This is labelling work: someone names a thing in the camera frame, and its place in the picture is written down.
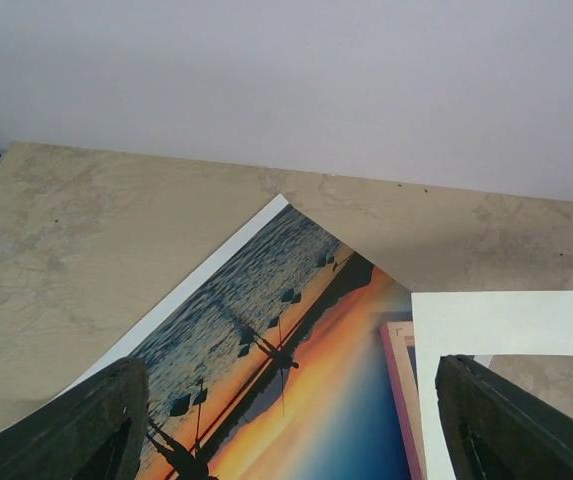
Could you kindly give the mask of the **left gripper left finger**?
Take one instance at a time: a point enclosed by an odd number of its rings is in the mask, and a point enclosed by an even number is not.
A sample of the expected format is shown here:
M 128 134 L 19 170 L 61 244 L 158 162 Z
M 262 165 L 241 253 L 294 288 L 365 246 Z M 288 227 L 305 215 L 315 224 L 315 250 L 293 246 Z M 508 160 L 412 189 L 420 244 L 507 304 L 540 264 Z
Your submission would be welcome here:
M 0 432 L 0 479 L 133 479 L 149 397 L 143 360 L 122 358 Z

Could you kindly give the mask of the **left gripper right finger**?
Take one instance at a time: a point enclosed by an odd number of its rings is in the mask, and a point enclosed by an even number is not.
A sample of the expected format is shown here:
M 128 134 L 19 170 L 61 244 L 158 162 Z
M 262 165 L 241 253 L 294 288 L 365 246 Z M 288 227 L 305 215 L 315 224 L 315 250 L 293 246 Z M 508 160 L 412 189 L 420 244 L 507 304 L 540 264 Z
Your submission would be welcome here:
M 573 479 L 573 419 L 466 355 L 440 358 L 439 417 L 457 479 Z

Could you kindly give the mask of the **white mat board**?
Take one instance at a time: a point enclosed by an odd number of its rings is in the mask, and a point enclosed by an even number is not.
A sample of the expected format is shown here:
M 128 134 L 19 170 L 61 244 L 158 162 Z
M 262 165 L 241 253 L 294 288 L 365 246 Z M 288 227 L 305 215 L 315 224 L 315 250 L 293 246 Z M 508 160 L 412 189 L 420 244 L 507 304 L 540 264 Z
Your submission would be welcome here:
M 573 291 L 415 292 L 412 314 L 426 477 L 453 479 L 435 388 L 440 358 L 573 356 Z

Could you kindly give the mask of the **pink picture frame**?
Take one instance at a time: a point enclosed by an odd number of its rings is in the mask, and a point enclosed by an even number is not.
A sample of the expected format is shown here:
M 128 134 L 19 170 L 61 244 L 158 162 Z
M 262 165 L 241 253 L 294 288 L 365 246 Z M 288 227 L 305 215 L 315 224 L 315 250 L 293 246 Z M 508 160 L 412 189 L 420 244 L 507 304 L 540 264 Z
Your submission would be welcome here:
M 388 322 L 380 327 L 403 445 L 412 479 L 426 478 L 414 328 L 411 321 Z

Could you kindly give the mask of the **sunset photo print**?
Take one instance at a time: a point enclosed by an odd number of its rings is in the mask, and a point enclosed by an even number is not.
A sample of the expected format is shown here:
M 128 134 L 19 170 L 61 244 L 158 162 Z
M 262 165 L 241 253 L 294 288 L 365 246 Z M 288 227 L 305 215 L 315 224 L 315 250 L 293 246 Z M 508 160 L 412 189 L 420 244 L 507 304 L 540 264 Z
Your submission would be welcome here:
M 380 327 L 411 295 L 276 197 L 55 398 L 148 371 L 133 479 L 407 479 Z

